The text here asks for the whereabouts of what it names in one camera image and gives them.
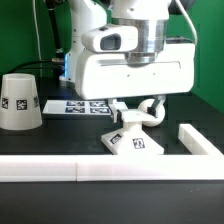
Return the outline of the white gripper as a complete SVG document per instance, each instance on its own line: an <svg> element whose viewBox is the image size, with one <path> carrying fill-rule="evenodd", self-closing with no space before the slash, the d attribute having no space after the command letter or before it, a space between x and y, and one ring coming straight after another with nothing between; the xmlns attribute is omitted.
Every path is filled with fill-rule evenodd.
<svg viewBox="0 0 224 224"><path fill-rule="evenodd" d="M194 83L195 45L166 44L156 61L145 65L126 63L122 53L96 54L84 50L77 62L75 90L85 100L156 95L148 113L158 116L166 101L163 94L188 92ZM109 99L114 123L124 102Z"/></svg>

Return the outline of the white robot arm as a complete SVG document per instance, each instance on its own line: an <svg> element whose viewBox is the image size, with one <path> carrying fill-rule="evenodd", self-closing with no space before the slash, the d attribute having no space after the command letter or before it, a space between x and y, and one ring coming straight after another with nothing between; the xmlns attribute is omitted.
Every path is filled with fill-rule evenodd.
<svg viewBox="0 0 224 224"><path fill-rule="evenodd" d="M68 0L72 44L60 80L85 100L106 99L115 117L155 126L170 93L194 82L196 40L166 35L186 0L110 0L111 21L92 0Z"/></svg>

